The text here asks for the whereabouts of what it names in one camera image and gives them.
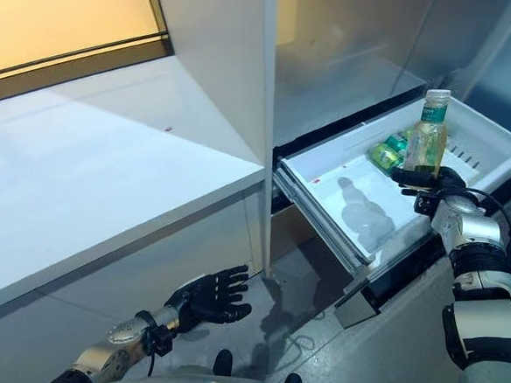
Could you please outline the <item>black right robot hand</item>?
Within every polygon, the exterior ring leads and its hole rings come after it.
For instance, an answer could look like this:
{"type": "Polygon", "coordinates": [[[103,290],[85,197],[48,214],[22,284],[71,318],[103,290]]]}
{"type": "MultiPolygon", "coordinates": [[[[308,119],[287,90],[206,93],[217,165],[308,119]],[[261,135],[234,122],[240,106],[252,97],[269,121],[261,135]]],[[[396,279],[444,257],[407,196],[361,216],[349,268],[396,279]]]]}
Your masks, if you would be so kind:
{"type": "Polygon", "coordinates": [[[466,182],[450,167],[418,165],[413,170],[394,168],[391,179],[398,183],[402,195],[416,196],[419,192],[442,192],[466,188],[466,182]]]}

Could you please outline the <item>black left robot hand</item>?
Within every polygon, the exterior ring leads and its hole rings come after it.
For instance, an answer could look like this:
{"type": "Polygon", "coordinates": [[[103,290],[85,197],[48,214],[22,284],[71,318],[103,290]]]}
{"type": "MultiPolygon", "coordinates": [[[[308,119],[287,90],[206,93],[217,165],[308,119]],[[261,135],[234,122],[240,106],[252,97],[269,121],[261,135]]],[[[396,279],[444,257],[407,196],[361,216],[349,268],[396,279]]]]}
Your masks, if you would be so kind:
{"type": "Polygon", "coordinates": [[[248,291],[246,264],[203,275],[173,293],[164,303],[178,314],[178,331],[186,333],[199,324],[231,324],[252,310],[242,301],[248,291]]]}

